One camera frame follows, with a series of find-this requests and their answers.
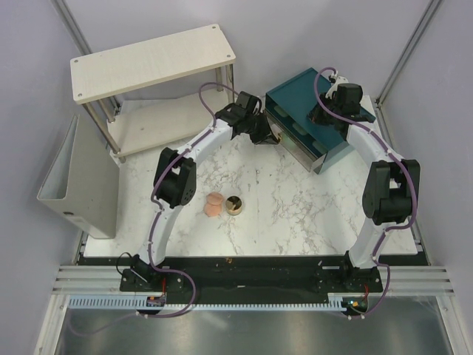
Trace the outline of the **teal drawer cabinet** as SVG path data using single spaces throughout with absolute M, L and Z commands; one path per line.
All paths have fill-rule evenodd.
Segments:
M 346 78 L 317 77 L 305 70 L 265 94 L 265 114 L 281 145 L 309 172 L 321 174 L 353 150 L 346 142 L 348 123 L 372 124 L 375 116 L 362 104 L 363 89 Z

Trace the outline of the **clear drawer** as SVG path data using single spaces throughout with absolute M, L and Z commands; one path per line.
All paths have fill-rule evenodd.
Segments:
M 265 112 L 271 129 L 279 139 L 279 143 L 309 172 L 319 174 L 324 161 L 324 156 L 317 157 L 296 136 L 277 121 L 272 114 Z

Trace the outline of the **gold cream jar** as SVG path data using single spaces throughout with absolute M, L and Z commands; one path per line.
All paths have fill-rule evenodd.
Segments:
M 236 216 L 242 212 L 243 203 L 240 197 L 230 196 L 225 201 L 225 208 L 227 213 L 232 216 Z

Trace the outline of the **pink makeup sponge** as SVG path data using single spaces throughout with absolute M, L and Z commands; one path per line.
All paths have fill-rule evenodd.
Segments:
M 206 196 L 206 203 L 203 211 L 208 217 L 216 217 L 222 212 L 222 202 L 224 198 L 219 192 L 211 192 Z

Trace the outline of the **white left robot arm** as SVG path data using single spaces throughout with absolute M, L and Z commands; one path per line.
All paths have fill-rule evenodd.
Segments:
M 197 190 L 197 168 L 214 150 L 238 135 L 246 134 L 255 145 L 277 144 L 262 111 L 262 100 L 247 92 L 236 101 L 211 113 L 212 121 L 204 130 L 179 149 L 166 147 L 160 153 L 150 197 L 157 204 L 147 241 L 131 261 L 129 271 L 137 283 L 153 291 L 162 283 L 157 267 L 166 257 L 166 246 L 178 214 L 190 203 Z

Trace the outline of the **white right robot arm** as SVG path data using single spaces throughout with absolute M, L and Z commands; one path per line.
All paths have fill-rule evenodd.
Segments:
M 320 92 L 315 82 L 314 91 L 317 104 L 309 114 L 311 121 L 333 126 L 369 167 L 361 199 L 365 221 L 346 253 L 346 268 L 338 273 L 340 286 L 355 291 L 365 282 L 363 270 L 380 265 L 387 234 L 410 229 L 415 222 L 421 167 L 389 146 L 377 133 L 374 120 L 361 112 L 361 86 L 341 77 L 327 92 Z

